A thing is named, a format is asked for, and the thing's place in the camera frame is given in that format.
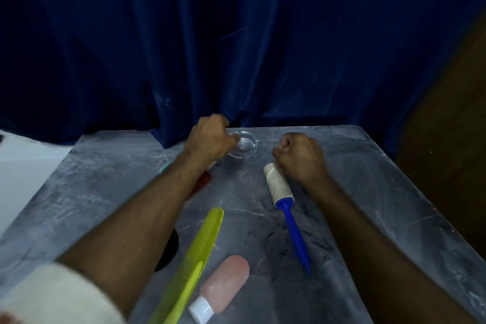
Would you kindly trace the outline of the person's left hand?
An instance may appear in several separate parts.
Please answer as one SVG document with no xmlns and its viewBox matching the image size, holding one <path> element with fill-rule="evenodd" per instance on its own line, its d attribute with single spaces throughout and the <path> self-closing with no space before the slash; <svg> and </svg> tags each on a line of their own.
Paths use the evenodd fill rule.
<svg viewBox="0 0 486 324">
<path fill-rule="evenodd" d="M 217 154 L 217 115 L 199 118 L 185 142 L 183 154 L 203 167 L 225 156 Z"/>
</svg>

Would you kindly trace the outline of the person's right hand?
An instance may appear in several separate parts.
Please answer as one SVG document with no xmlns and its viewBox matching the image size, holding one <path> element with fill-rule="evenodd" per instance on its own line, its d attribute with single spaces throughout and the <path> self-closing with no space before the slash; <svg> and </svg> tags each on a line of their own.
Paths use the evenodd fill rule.
<svg viewBox="0 0 486 324">
<path fill-rule="evenodd" d="M 319 143 L 312 137 L 300 133 L 300 165 L 298 176 L 287 176 L 309 188 L 330 179 L 324 160 L 323 151 Z"/>
</svg>

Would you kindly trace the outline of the blue-handled white lint roller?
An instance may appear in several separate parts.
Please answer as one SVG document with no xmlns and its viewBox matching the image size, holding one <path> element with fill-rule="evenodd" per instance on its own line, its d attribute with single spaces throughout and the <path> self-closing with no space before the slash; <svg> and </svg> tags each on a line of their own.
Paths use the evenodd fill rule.
<svg viewBox="0 0 486 324">
<path fill-rule="evenodd" d="M 264 167 L 264 176 L 274 207 L 283 212 L 295 254 L 303 269 L 308 274 L 312 274 L 307 245 L 292 214 L 291 209 L 294 206 L 295 198 L 290 186 L 274 163 L 268 163 Z"/>
</svg>

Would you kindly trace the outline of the person's left forearm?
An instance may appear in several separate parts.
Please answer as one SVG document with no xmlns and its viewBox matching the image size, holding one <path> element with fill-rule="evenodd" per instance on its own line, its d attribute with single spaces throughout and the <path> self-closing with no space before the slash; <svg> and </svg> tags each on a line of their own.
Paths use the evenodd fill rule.
<svg viewBox="0 0 486 324">
<path fill-rule="evenodd" d="M 58 262 L 88 278 L 127 318 L 151 280 L 192 189 L 218 158 L 184 150 Z"/>
</svg>

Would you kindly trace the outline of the person's right forearm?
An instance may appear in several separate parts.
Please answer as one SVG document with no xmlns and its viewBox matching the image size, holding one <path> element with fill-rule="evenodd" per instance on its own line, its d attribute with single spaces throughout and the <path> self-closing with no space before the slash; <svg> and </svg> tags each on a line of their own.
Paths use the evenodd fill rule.
<svg viewBox="0 0 486 324">
<path fill-rule="evenodd" d="M 304 188 L 319 206 L 374 324 L 477 324 L 327 174 Z"/>
</svg>

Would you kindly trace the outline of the clear glass dish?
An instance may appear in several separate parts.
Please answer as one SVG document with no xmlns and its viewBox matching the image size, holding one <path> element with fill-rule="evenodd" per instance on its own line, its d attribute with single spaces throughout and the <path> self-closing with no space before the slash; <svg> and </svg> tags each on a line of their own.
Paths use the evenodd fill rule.
<svg viewBox="0 0 486 324">
<path fill-rule="evenodd" d="M 259 141 L 254 134 L 249 131 L 237 130 L 228 132 L 229 135 L 238 135 L 239 142 L 237 147 L 231 150 L 228 155 L 235 159 L 248 159 L 258 151 Z"/>
</svg>

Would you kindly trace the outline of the red object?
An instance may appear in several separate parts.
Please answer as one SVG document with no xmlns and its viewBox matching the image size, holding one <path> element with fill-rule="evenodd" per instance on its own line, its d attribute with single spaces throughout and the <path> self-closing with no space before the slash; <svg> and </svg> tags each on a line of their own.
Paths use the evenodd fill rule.
<svg viewBox="0 0 486 324">
<path fill-rule="evenodd" d="M 211 174 L 206 170 L 198 179 L 195 186 L 193 187 L 189 198 L 193 197 L 199 191 L 201 191 L 204 187 L 211 183 L 212 177 Z"/>
</svg>

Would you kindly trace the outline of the dark blue curtain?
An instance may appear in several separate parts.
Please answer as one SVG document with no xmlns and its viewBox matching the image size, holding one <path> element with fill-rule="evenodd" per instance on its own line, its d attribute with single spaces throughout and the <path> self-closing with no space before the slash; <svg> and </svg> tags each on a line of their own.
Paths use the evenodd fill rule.
<svg viewBox="0 0 486 324">
<path fill-rule="evenodd" d="M 388 154 L 486 0 L 0 0 L 0 130 L 357 125 Z"/>
</svg>

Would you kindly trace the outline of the yellow-green plastic comb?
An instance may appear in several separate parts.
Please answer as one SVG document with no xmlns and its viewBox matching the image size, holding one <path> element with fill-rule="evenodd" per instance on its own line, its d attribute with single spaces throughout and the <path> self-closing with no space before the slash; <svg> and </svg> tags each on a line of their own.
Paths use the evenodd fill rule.
<svg viewBox="0 0 486 324">
<path fill-rule="evenodd" d="M 147 324 L 178 323 L 210 258 L 223 217 L 222 208 L 210 210 Z"/>
</svg>

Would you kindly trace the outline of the black round object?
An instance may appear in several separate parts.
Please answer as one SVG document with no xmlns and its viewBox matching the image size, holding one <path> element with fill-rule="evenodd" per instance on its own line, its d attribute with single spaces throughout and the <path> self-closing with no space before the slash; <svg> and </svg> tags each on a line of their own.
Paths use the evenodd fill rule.
<svg viewBox="0 0 486 324">
<path fill-rule="evenodd" d="M 169 240 L 164 248 L 163 253 L 161 254 L 160 260 L 155 267 L 155 272 L 159 272 L 163 270 L 166 266 L 168 266 L 174 257 L 177 254 L 179 248 L 179 234 L 177 233 L 176 229 L 173 229 Z"/>
</svg>

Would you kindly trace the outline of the pink bottle with white cap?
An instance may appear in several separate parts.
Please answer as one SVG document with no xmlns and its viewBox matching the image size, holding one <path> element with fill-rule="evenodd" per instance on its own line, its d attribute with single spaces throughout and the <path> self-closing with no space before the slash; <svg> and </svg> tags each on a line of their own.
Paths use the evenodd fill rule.
<svg viewBox="0 0 486 324">
<path fill-rule="evenodd" d="M 240 255 L 231 255 L 207 278 L 198 297 L 189 306 L 196 324 L 208 324 L 221 314 L 239 293 L 250 275 L 248 261 Z"/>
</svg>

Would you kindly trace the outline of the brown wooden panel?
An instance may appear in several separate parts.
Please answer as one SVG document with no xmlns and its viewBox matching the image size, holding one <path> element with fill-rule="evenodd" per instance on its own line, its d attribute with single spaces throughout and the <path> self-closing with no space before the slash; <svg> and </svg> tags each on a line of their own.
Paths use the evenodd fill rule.
<svg viewBox="0 0 486 324">
<path fill-rule="evenodd" d="M 486 260 L 486 8 L 409 114 L 396 164 Z"/>
</svg>

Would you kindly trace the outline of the white side surface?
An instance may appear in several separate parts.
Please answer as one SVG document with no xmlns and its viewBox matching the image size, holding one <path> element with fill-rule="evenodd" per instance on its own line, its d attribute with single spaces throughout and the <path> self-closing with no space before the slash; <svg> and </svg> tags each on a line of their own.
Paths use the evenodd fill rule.
<svg viewBox="0 0 486 324">
<path fill-rule="evenodd" d="M 71 149 L 0 130 L 0 237 Z"/>
</svg>

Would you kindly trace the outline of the white sleeve cuff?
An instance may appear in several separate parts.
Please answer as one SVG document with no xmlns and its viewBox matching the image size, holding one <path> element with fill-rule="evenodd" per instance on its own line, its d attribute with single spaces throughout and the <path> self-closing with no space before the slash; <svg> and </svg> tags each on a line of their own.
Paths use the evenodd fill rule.
<svg viewBox="0 0 486 324">
<path fill-rule="evenodd" d="M 127 324 L 111 299 L 59 263 L 40 266 L 0 297 L 0 324 Z"/>
</svg>

